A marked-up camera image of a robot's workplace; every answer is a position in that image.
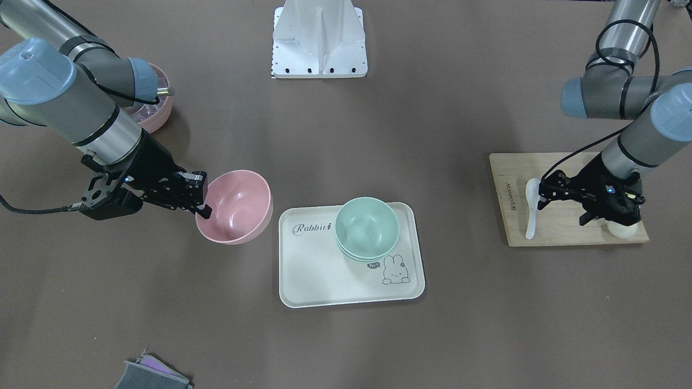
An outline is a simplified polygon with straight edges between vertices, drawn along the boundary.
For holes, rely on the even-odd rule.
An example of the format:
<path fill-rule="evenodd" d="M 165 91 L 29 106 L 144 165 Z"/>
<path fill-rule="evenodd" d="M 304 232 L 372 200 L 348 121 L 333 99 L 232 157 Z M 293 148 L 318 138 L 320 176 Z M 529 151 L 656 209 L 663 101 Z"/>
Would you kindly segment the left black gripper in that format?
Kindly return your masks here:
<path fill-rule="evenodd" d="M 553 201 L 575 201 L 585 210 L 578 219 L 579 226 L 595 219 L 630 226 L 642 219 L 640 206 L 646 199 L 642 194 L 641 177 L 637 170 L 625 179 L 616 177 L 598 155 L 573 177 L 568 177 L 563 170 L 542 177 L 537 209 L 543 210 Z"/>

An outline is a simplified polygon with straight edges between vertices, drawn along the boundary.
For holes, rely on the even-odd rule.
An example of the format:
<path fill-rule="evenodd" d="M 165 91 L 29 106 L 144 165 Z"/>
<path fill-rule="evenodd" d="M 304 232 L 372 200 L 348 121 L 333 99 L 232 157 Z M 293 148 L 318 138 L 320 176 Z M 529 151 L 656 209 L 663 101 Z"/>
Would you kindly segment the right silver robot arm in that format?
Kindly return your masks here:
<path fill-rule="evenodd" d="M 54 129 L 94 172 L 79 202 L 60 211 L 105 220 L 149 203 L 210 217 L 205 172 L 176 165 L 128 113 L 159 102 L 147 61 L 118 56 L 49 1 L 2 1 L 2 25 L 23 38 L 2 54 L 2 121 Z"/>

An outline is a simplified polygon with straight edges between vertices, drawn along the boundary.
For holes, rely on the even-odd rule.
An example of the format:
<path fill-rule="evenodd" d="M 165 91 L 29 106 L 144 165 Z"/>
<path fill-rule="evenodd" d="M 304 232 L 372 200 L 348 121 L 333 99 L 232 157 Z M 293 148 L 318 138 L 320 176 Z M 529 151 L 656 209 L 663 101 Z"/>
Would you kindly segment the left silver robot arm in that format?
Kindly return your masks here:
<path fill-rule="evenodd" d="M 562 91 L 562 111 L 571 117 L 628 120 L 608 136 L 610 145 L 578 174 L 549 168 L 534 204 L 574 201 L 579 224 L 604 219 L 631 226 L 645 202 L 642 177 L 690 144 L 690 68 L 660 76 L 653 32 L 658 1 L 616 1 L 582 77 Z"/>

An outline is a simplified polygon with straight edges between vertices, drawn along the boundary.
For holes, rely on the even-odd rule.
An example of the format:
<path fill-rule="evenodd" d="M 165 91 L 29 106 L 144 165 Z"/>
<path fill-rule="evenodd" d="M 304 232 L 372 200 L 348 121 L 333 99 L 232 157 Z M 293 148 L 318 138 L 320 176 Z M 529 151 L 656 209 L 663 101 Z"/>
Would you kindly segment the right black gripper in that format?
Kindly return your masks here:
<path fill-rule="evenodd" d="M 87 153 L 82 164 L 94 171 L 81 197 L 80 212 L 94 220 L 106 220 L 138 212 L 144 203 L 164 209 L 182 209 L 210 219 L 205 204 L 207 173 L 186 172 L 171 153 L 148 133 L 123 160 L 111 165 L 96 162 Z"/>

